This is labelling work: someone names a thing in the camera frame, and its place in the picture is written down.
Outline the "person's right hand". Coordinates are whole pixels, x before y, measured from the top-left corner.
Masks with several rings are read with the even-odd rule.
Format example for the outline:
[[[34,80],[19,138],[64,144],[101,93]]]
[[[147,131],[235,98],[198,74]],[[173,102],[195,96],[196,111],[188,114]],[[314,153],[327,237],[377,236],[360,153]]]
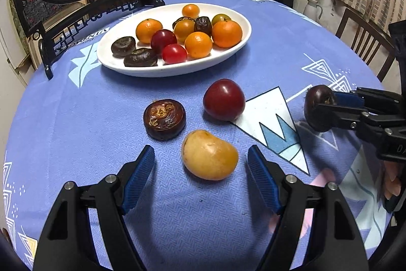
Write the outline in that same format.
[[[386,199],[391,199],[393,196],[399,196],[401,191],[400,173],[402,171],[402,164],[390,161],[384,161],[384,180],[383,189]]]

